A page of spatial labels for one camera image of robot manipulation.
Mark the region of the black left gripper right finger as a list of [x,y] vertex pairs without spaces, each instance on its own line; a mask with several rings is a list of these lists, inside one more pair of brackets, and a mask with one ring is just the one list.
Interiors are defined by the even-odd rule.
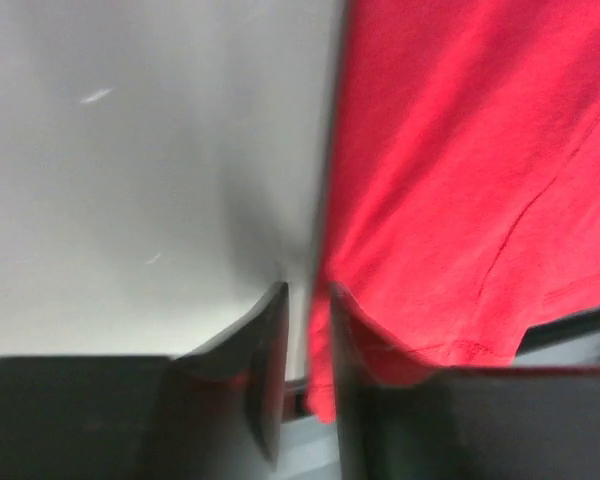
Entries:
[[375,371],[375,333],[331,289],[345,479],[600,479],[600,365],[444,367],[397,352]]

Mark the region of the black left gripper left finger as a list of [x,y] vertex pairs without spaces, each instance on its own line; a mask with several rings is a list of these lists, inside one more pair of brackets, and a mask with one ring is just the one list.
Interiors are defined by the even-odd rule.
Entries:
[[0,357],[0,479],[266,479],[289,288],[180,357]]

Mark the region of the red t shirt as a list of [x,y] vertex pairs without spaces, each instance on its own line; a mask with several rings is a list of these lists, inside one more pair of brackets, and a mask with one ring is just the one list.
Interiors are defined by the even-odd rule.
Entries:
[[600,305],[600,1],[355,1],[338,85],[308,407],[336,417],[330,288],[377,372],[504,365]]

